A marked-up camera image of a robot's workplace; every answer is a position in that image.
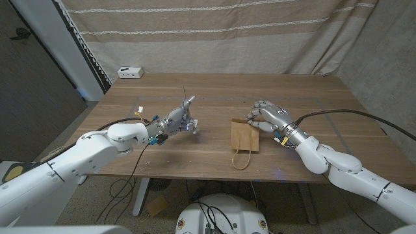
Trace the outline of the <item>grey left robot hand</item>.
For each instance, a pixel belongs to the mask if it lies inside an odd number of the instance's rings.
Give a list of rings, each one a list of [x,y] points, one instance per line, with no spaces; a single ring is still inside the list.
[[[196,134],[198,120],[190,116],[189,107],[196,96],[185,99],[180,106],[173,109],[167,116],[153,120],[146,126],[149,144],[161,145],[169,136],[180,131],[189,131]]]

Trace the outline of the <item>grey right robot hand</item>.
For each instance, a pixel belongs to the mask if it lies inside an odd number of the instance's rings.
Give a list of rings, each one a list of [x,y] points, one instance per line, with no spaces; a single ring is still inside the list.
[[[269,101],[256,101],[252,109],[246,116],[246,120],[253,127],[267,133],[279,132],[295,146],[309,137],[307,133],[295,126],[291,115],[278,105]]]

